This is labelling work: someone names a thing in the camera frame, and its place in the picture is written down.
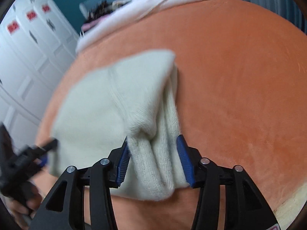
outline white cabinet door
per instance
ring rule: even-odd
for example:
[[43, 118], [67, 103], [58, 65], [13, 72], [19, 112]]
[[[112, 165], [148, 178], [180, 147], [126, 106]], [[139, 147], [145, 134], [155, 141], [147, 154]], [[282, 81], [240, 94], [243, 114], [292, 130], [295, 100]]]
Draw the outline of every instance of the white cabinet door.
[[35, 142], [39, 120], [32, 117], [20, 105], [5, 94], [0, 87], [0, 121], [10, 133], [14, 146], [21, 149]]
[[0, 37], [2, 88], [17, 103], [42, 119], [53, 91], [44, 85]]

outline blue gripper pad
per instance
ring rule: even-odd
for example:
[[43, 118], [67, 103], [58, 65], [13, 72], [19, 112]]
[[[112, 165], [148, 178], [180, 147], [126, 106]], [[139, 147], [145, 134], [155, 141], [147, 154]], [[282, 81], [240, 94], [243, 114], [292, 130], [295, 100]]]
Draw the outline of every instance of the blue gripper pad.
[[118, 186], [120, 186], [121, 183], [125, 179], [129, 160], [130, 160], [130, 151], [129, 151], [129, 148], [128, 148], [127, 139], [125, 140], [122, 148], [124, 148], [124, 150], [122, 152], [122, 156], [120, 157], [120, 161], [119, 161], [118, 166], [117, 166], [116, 184]]
[[179, 135], [176, 142], [181, 165], [185, 173], [185, 179], [191, 187], [194, 187], [196, 181], [194, 175], [194, 165], [192, 164], [189, 156], [189, 146], [185, 142], [183, 135]]

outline white knit garment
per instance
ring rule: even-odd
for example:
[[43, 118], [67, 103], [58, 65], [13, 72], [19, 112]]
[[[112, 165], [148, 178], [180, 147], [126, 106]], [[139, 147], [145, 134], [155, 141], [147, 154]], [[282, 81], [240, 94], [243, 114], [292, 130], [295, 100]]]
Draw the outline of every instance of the white knit garment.
[[131, 159], [125, 181], [111, 194], [162, 200], [186, 187], [176, 147], [180, 134], [174, 94], [175, 55], [146, 51], [88, 74], [69, 92], [53, 125], [60, 142], [50, 155], [50, 173], [92, 166], [121, 147]]

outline orange bedsheet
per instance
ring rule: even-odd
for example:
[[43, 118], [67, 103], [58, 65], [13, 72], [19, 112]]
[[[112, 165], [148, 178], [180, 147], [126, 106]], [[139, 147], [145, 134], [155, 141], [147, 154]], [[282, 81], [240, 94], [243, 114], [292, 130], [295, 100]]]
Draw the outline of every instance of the orange bedsheet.
[[[244, 166], [276, 210], [306, 181], [307, 37], [241, 0], [162, 11], [87, 48], [54, 93], [37, 144], [86, 73], [153, 48], [177, 55], [177, 107], [188, 144], [218, 165]], [[36, 181], [47, 192], [55, 179], [41, 174]], [[197, 190], [185, 189], [163, 202], [113, 197], [113, 206], [119, 229], [190, 229], [197, 199]]]

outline red and white label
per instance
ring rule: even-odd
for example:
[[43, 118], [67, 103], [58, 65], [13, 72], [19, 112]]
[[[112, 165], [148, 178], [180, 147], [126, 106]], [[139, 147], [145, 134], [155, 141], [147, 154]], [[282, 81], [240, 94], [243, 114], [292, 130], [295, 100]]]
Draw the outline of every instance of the red and white label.
[[19, 29], [18, 22], [12, 21], [11, 24], [7, 25], [7, 30], [10, 32], [10, 34], [14, 33], [16, 30]]
[[32, 21], [33, 19], [35, 19], [37, 17], [37, 14], [35, 13], [34, 10], [29, 11], [27, 13], [27, 18], [29, 19], [29, 21]]
[[49, 12], [49, 11], [51, 11], [51, 8], [49, 7], [49, 5], [43, 5], [42, 7], [41, 7], [41, 9], [45, 12], [45, 13], [47, 13], [47, 12]]
[[276, 223], [274, 226], [268, 228], [267, 230], [280, 230], [280, 227], [279, 227], [278, 223]]

